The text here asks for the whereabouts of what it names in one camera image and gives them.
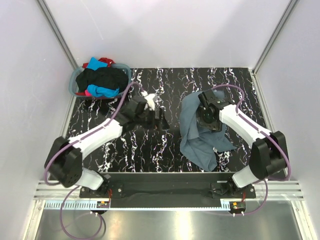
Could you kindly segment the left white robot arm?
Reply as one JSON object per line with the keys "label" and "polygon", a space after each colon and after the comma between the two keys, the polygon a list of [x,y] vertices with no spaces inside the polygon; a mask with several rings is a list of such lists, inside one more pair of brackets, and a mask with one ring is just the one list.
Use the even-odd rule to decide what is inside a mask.
{"label": "left white robot arm", "polygon": [[83,159],[102,145],[120,138],[136,126],[167,130],[165,112],[156,106],[158,96],[143,91],[119,106],[112,117],[85,133],[66,139],[56,138],[44,164],[44,175],[54,177],[65,188],[82,187],[97,198],[111,193],[110,178],[83,167]]}

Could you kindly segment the grey blue t shirt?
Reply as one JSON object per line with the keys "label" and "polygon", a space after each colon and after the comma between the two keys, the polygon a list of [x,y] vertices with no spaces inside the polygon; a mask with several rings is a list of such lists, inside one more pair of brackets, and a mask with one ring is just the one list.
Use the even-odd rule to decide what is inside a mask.
{"label": "grey blue t shirt", "polygon": [[225,124],[222,125],[222,131],[212,132],[197,123],[196,111],[201,105],[198,95],[201,93],[201,91],[193,92],[184,97],[181,102],[180,152],[204,171],[211,172],[218,165],[216,152],[232,151],[236,147],[226,138]]}

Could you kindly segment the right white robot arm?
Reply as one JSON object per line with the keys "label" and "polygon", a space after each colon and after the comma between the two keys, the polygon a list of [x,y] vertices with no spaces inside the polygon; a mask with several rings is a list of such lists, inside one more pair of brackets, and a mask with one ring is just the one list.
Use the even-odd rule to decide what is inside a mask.
{"label": "right white robot arm", "polygon": [[223,125],[234,130],[250,147],[249,164],[222,183],[219,193],[239,198],[245,188],[273,174],[289,169],[287,143],[280,131],[271,132],[247,117],[228,98],[218,98],[212,90],[199,94],[200,106],[196,111],[199,125],[214,132]]}

